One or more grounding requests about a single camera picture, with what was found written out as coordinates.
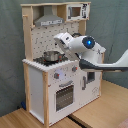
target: wooden toy kitchen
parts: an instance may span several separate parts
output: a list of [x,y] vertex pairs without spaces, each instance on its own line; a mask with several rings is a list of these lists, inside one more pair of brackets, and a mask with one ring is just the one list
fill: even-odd
[[86,33],[90,2],[22,4],[27,111],[46,128],[101,95],[101,72],[84,72],[54,40]]

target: pot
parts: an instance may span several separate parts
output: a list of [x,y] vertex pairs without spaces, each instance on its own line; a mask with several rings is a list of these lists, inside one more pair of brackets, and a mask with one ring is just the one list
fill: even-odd
[[44,59],[46,61],[57,61],[62,59],[63,55],[60,54],[58,51],[47,51],[44,52]]

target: table surface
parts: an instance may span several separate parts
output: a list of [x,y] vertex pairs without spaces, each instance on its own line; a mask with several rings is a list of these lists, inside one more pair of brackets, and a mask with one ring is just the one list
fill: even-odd
[[128,89],[102,81],[101,97],[71,117],[87,128],[116,128],[128,118]]
[[[36,118],[23,109],[0,118],[0,128],[44,128]],[[50,128],[81,128],[69,118],[64,118]]]

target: oven door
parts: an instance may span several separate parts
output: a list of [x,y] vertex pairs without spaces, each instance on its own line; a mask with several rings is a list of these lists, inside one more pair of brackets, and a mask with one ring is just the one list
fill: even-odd
[[79,108],[80,75],[54,83],[49,87],[50,125]]
[[82,18],[83,4],[69,4],[67,5],[67,21],[78,20]]

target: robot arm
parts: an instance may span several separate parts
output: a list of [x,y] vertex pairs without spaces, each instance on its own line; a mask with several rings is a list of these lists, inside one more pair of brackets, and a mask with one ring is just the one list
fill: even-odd
[[126,71],[128,70],[128,50],[113,64],[98,63],[99,56],[105,48],[95,42],[91,36],[73,38],[69,33],[60,33],[54,36],[62,51],[69,60],[79,60],[79,66],[84,71]]

